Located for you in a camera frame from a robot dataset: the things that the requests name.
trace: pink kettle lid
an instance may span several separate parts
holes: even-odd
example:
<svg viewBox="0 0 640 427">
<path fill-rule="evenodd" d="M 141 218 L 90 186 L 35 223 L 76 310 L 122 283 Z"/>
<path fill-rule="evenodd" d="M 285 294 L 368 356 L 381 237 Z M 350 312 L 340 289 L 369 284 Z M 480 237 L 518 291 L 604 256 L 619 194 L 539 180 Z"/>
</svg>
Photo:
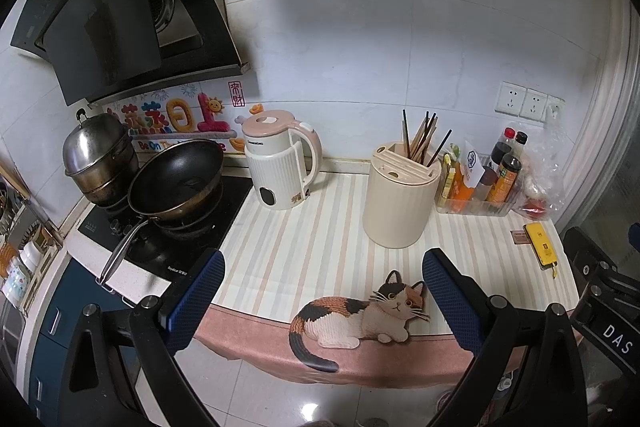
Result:
<svg viewBox="0 0 640 427">
<path fill-rule="evenodd" d="M 263 111 L 242 122 L 242 134 L 254 138 L 274 136 L 286 131 L 294 120 L 289 111 L 279 109 Z"/>
</svg>

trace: wall-mounted range hood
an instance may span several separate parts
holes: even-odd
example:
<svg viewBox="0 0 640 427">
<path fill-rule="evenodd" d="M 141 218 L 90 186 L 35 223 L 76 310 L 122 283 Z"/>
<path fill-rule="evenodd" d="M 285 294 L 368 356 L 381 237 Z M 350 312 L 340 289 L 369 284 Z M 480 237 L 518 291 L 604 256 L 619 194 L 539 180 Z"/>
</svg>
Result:
<svg viewBox="0 0 640 427">
<path fill-rule="evenodd" d="M 12 45 L 53 65 L 69 105 L 248 68 L 224 0 L 27 0 Z"/>
</svg>

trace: blue cabinet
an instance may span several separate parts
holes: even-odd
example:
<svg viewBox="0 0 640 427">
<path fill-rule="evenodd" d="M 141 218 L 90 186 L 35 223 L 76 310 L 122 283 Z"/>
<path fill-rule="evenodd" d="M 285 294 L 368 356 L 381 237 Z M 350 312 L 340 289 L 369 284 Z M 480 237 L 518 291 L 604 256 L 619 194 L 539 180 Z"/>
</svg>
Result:
<svg viewBox="0 0 640 427">
<path fill-rule="evenodd" d="M 29 381 L 29 404 L 56 409 L 60 395 L 60 381 L 65 367 L 67 350 L 60 344 L 38 335 Z"/>
<path fill-rule="evenodd" d="M 92 273 L 72 259 L 49 303 L 40 333 L 68 348 L 82 308 L 89 303 L 103 311 L 126 308 L 120 295 L 98 286 Z"/>
<path fill-rule="evenodd" d="M 103 311 L 126 309 L 120 295 L 98 286 L 95 277 L 75 259 L 62 275 L 49 303 L 31 362 L 29 404 L 46 427 L 57 425 L 58 398 L 68 347 L 82 308 L 95 303 Z M 125 365 L 132 375 L 138 369 L 132 347 L 121 348 Z"/>
</svg>

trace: power outlet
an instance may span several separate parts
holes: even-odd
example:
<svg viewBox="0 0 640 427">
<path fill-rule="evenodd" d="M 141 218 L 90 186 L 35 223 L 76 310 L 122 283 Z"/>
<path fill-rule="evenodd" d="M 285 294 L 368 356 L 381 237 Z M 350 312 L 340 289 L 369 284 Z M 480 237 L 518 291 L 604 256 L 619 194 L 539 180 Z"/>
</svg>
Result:
<svg viewBox="0 0 640 427">
<path fill-rule="evenodd" d="M 498 93 L 498 102 L 495 104 L 495 110 L 505 112 L 517 116 L 520 114 L 526 88 L 516 86 L 508 82 L 503 82 Z"/>
<path fill-rule="evenodd" d="M 535 89 L 527 89 L 524 96 L 524 103 L 520 110 L 520 116 L 528 118 L 529 120 L 542 120 L 542 115 L 545 112 L 546 106 L 546 94 L 536 91 Z"/>
<path fill-rule="evenodd" d="M 556 96 L 549 95 L 546 99 L 545 112 L 542 115 L 542 121 L 546 121 L 546 115 L 550 112 L 552 118 L 558 118 L 564 109 L 564 100 Z"/>
</svg>

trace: striped tablecloth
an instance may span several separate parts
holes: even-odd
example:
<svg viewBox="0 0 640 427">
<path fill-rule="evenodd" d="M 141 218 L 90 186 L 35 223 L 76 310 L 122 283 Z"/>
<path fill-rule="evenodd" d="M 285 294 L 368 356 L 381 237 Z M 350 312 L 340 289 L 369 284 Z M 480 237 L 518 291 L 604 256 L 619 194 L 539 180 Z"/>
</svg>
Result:
<svg viewBox="0 0 640 427">
<path fill-rule="evenodd" d="M 288 323 L 307 302 L 341 295 L 367 299 L 397 269 L 404 282 L 422 279 L 422 256 L 440 247 L 456 267 L 487 295 L 506 296 L 516 307 L 543 310 L 560 302 L 571 310 L 578 293 L 562 244 L 550 221 L 543 222 L 559 258 L 559 273 L 542 271 L 530 245 L 514 245 L 510 230 L 529 222 L 507 217 L 453 216 L 433 209 L 420 239 L 393 250 L 373 243 L 362 227 L 368 176 L 322 172 L 311 197 L 286 211 L 246 198 L 222 250 L 226 276 L 213 303 Z M 450 333 L 431 295 L 430 322 L 414 320 L 413 335 Z"/>
</svg>

